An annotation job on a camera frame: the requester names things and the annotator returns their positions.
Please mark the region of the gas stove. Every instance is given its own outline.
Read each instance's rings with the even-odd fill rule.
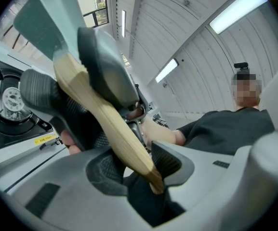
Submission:
[[[53,131],[50,124],[22,102],[19,90],[22,72],[0,61],[0,148]]]

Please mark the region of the wooden spatula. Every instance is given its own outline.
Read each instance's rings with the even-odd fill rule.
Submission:
[[[77,61],[73,32],[82,21],[77,0],[29,0],[16,16],[14,27],[53,60],[59,86],[96,117],[124,165],[146,178],[154,193],[162,193],[163,181],[151,157],[116,109],[93,90],[86,68]]]

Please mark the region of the fluorescent light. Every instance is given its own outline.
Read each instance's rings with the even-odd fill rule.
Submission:
[[[267,0],[236,0],[220,15],[213,19],[210,26],[219,34],[266,1]]]
[[[125,29],[126,29],[126,11],[121,11],[121,34],[125,37]]]
[[[169,61],[169,63],[162,69],[162,71],[155,78],[157,83],[159,83],[163,78],[165,78],[178,65],[178,61],[174,58],[171,61]]]

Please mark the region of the man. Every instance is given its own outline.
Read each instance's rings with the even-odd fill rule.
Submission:
[[[234,155],[238,148],[252,145],[261,136],[274,131],[273,123],[266,110],[259,111],[261,82],[248,69],[241,69],[232,79],[236,111],[211,111],[199,120],[189,123],[178,130],[171,131],[146,117],[142,130],[147,137],[147,147],[152,141],[166,141],[191,149]],[[140,106],[128,118],[142,114]],[[71,154],[80,152],[70,135],[63,131],[61,139],[69,145]],[[128,200],[135,210],[153,227],[164,223],[181,212],[171,209],[164,196],[154,195],[148,182],[132,173],[124,179],[128,187]]]

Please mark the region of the yellow sticker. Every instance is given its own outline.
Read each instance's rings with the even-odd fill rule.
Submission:
[[[57,135],[55,133],[50,134],[50,135],[46,135],[46,136],[43,136],[43,137],[40,137],[40,138],[37,138],[37,139],[34,139],[34,143],[35,143],[35,145],[38,145],[38,144],[42,144],[42,143],[45,143],[47,141],[50,141],[54,138],[57,138]]]

